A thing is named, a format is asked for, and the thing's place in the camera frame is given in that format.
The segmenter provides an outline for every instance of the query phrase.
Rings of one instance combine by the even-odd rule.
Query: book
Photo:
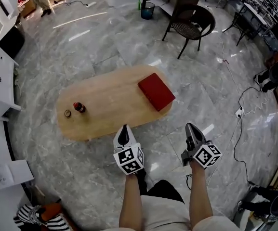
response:
[[[173,93],[156,73],[141,80],[138,86],[157,111],[162,110],[175,99]]]

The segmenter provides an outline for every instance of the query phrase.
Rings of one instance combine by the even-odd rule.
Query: electrical outlet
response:
[[[236,112],[235,112],[235,116],[237,118],[242,118],[244,115],[244,108],[243,107],[240,107]]]

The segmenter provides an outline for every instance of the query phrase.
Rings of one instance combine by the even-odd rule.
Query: marble floor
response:
[[[134,4],[111,8],[104,0],[82,1],[97,4],[59,5],[50,16],[41,18],[37,10],[21,20],[26,41],[16,57],[20,88],[15,93],[22,111],[12,111],[8,123],[16,158],[28,160],[35,184],[48,197],[60,197],[81,228],[117,226],[125,176],[112,156],[114,135],[68,140],[58,128],[55,102],[63,88],[82,79],[120,67],[155,65],[166,75],[176,99],[167,116],[133,129],[145,153],[149,187],[168,180],[189,201],[189,167],[182,167],[180,155],[186,147],[185,124],[192,122],[223,153],[221,161],[206,170],[208,193],[214,214],[232,218],[249,187],[244,165],[233,158],[240,134],[234,113],[242,91],[255,87],[252,77],[264,69],[256,45],[244,38],[236,47],[235,28],[222,33],[232,17],[215,7],[218,0],[200,2],[214,14],[216,27],[202,39],[200,51],[198,42],[190,41],[180,60],[176,58],[185,39],[172,31],[161,41],[169,19],[159,8],[147,21]],[[101,12],[107,13],[53,29]],[[278,106],[272,93],[250,90],[244,95],[245,112],[266,100],[261,110],[243,117],[236,148],[237,158],[247,163],[249,179],[263,186],[278,165]]]

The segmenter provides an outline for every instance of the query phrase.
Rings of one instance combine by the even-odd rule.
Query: trash can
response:
[[[150,20],[153,17],[155,5],[151,2],[145,3],[145,9],[141,10],[141,17],[145,20]]]

